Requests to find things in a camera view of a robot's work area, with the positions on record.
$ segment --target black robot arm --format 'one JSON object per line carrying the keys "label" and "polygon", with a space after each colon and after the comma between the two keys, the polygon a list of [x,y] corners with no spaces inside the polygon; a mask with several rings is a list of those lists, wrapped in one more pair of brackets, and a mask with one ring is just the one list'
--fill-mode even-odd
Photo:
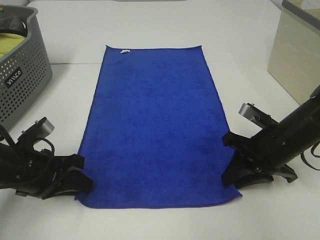
{"label": "black robot arm", "polygon": [[[0,189],[12,188],[16,195],[47,199],[54,196],[90,192],[93,181],[84,175],[85,158],[73,154],[55,156],[55,148],[47,137],[54,126],[46,117],[36,121],[15,143],[0,125]],[[44,141],[51,150],[37,151],[34,145]]]}
{"label": "black robot arm", "polygon": [[273,175],[288,183],[298,176],[286,163],[320,141],[320,87],[304,104],[276,122],[253,104],[243,104],[239,113],[262,128],[251,138],[228,132],[223,144],[235,149],[231,163],[222,175],[224,185],[238,189],[252,184],[270,183]]}

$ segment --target white tabletop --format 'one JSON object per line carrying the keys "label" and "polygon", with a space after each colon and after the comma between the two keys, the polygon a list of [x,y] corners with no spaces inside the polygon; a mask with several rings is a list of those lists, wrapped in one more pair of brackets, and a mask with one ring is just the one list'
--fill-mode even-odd
{"label": "white tabletop", "polygon": [[[35,1],[30,6],[39,10],[50,60],[72,64],[52,65],[52,81],[10,131],[15,140],[46,116],[55,125],[48,139],[56,154],[78,151],[105,45],[203,45],[230,129],[246,137],[260,129],[238,114],[242,103],[253,102],[278,121],[298,106],[267,72],[280,16],[268,0]],[[1,190],[0,239],[317,239],[319,173],[299,158],[289,165],[299,176],[291,184],[276,176],[271,184],[241,189],[242,198],[202,208],[91,209],[72,197],[40,200]]]}

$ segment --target yellow cloth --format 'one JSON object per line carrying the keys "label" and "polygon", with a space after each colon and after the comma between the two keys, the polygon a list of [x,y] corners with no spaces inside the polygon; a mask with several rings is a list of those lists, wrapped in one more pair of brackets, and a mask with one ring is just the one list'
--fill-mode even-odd
{"label": "yellow cloth", "polygon": [[0,58],[4,57],[24,39],[24,36],[20,36],[17,34],[0,33]]}

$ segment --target gray laundry basket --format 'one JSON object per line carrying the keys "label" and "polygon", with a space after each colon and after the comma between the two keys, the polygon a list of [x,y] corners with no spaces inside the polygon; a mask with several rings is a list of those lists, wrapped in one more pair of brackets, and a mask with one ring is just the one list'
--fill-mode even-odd
{"label": "gray laundry basket", "polygon": [[27,36],[0,58],[0,124],[9,130],[37,99],[52,78],[45,44],[32,7],[2,5],[0,18],[19,16]]}

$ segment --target blue towel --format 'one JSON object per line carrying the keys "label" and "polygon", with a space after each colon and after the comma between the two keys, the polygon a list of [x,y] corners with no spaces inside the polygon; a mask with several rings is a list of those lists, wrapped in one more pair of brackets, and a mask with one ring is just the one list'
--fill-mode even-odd
{"label": "blue towel", "polygon": [[240,196],[221,175],[234,150],[201,46],[107,47],[78,154],[90,208],[182,208]]}

